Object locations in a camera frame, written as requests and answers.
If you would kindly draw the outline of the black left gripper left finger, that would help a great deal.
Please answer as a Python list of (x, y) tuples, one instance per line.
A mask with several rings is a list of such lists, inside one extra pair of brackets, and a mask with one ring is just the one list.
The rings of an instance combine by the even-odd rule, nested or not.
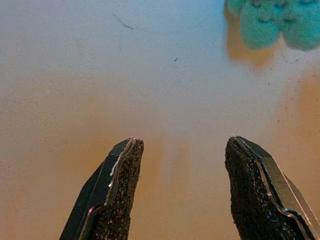
[(135, 137), (113, 146), (83, 185), (59, 240), (128, 240), (143, 152)]

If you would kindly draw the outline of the teal plush toy keychain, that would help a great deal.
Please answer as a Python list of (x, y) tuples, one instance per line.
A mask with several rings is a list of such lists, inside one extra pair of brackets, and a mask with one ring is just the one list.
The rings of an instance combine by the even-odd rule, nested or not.
[(272, 46), (280, 35), (301, 51), (320, 47), (320, 0), (225, 0), (239, 18), (244, 45), (251, 50)]

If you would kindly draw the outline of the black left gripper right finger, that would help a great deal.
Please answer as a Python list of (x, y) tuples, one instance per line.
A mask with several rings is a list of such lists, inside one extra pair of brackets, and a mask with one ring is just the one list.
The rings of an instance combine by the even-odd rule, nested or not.
[(241, 240), (320, 240), (319, 220), (270, 153), (232, 136), (225, 167), (231, 215)]

